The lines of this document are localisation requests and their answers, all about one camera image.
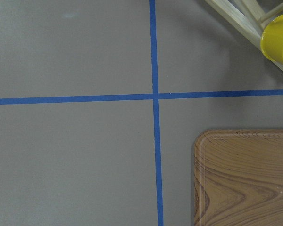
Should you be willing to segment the wooden cutting board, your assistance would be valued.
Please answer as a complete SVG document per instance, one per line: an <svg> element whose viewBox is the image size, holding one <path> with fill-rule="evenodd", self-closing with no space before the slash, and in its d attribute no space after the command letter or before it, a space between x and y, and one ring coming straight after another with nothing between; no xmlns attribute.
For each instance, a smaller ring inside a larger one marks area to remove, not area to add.
<svg viewBox="0 0 283 226"><path fill-rule="evenodd" d="M283 226L283 129L202 132L194 211L196 226Z"/></svg>

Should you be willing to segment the wooden dish rack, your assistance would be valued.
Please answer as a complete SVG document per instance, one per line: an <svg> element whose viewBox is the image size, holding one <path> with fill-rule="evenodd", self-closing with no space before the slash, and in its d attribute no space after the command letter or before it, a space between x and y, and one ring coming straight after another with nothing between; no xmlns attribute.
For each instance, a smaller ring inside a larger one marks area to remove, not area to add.
<svg viewBox="0 0 283 226"><path fill-rule="evenodd" d="M268 12L265 12L256 0L207 0L206 3L260 51L264 29L272 20L283 14L283 2ZM282 64L272 62L283 72Z"/></svg>

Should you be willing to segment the yellow cup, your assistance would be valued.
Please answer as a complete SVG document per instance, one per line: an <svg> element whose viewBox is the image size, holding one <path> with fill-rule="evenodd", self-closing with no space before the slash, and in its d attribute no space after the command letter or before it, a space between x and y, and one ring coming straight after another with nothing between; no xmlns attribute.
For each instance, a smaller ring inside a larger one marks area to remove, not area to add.
<svg viewBox="0 0 283 226"><path fill-rule="evenodd" d="M283 14L272 20L264 29L260 48L267 59L283 65Z"/></svg>

